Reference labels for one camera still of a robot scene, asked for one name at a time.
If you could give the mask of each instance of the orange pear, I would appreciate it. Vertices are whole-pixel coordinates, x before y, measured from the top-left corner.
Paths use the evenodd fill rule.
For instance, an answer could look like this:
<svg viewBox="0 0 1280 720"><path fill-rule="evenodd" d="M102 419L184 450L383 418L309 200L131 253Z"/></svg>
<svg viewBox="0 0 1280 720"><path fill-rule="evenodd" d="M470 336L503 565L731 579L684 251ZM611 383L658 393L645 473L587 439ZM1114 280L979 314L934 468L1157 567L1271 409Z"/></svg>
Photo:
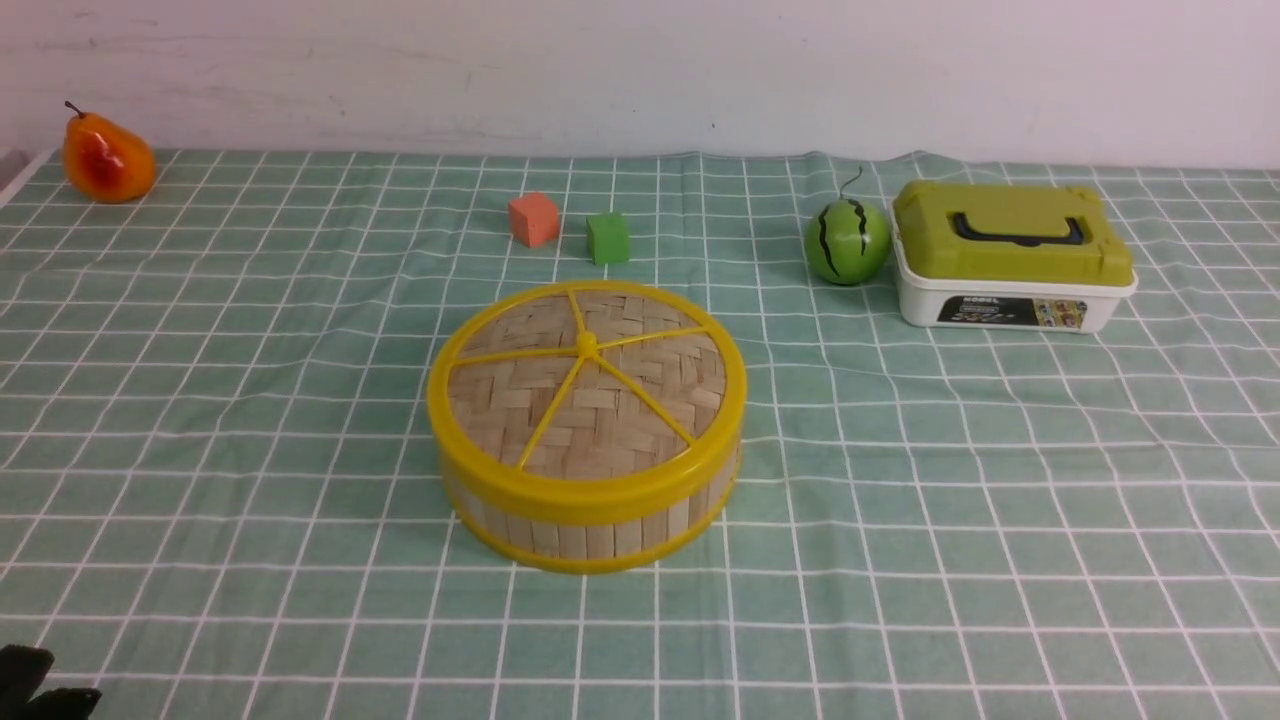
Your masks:
<svg viewBox="0 0 1280 720"><path fill-rule="evenodd" d="M128 202L150 192L156 159L146 141L70 101L67 106L76 111L63 140L67 182L97 202Z"/></svg>

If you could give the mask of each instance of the black object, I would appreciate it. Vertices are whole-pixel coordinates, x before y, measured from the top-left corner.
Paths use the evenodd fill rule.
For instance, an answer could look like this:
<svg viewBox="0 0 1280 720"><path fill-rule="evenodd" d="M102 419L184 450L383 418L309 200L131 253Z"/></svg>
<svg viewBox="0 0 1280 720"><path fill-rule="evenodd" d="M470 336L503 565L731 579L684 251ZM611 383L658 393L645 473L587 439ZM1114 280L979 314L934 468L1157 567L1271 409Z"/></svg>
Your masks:
<svg viewBox="0 0 1280 720"><path fill-rule="evenodd" d="M1066 219L1066 234L1059 236L1034 236L1034 234L1000 234L991 232L982 232L973 229L969 224L969 218L964 213L956 213L951 215L951 227L956 231L956 234L965 240L974 240L979 242L1012 242L1021 247L1037 247L1039 245L1084 245L1084 231L1080 228L1080 222L1075 218Z"/></svg>
<svg viewBox="0 0 1280 720"><path fill-rule="evenodd" d="M96 688L58 688L36 696L54 666L47 650L0 648L0 720L88 720L102 698Z"/></svg>

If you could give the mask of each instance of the white plastic box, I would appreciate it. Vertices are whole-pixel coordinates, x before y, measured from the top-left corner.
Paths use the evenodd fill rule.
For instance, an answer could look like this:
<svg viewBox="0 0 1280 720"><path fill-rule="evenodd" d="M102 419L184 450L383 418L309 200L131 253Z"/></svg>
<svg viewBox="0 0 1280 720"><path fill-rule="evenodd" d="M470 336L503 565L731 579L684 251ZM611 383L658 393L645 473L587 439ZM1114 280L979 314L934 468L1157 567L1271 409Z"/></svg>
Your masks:
<svg viewBox="0 0 1280 720"><path fill-rule="evenodd" d="M1120 288L1098 284L923 278L908 266L899 237L893 238L893 258L897 261L895 281L899 309L908 323L922 328L978 324L1001 329L1096 333L1111 320L1120 302L1138 290L1137 273L1128 287ZM1065 307L1059 309L1059 302L1066 304ZM991 319L987 322L955 319L956 314L980 314ZM1082 322L1059 319L1061 315L1082 316Z"/></svg>

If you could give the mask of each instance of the black handle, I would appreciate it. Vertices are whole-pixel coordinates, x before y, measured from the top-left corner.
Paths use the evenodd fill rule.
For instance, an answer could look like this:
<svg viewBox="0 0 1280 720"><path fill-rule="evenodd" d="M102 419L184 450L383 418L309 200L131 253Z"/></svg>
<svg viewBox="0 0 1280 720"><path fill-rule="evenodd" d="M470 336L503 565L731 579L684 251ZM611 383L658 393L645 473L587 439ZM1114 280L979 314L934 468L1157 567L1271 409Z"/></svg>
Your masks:
<svg viewBox="0 0 1280 720"><path fill-rule="evenodd" d="M1038 247L1041 245L1084 245L1084 231L1075 218L1066 218L1066 234L1061 236L1034 236L1034 234L1001 234L973 229L969 218L964 213L951 215L951 227L957 236L978 242L1012 242L1021 247Z"/></svg>

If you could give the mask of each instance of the green lid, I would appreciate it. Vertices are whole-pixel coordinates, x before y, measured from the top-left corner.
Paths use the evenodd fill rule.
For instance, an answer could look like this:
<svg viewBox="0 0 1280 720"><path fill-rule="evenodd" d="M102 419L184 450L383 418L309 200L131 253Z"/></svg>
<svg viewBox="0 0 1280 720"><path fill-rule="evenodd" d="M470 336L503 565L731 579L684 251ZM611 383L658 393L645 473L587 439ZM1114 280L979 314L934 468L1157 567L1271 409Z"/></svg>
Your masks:
<svg viewBox="0 0 1280 720"><path fill-rule="evenodd" d="M911 272L933 279L1133 282L1133 259L1085 187L911 181L893 200Z"/></svg>

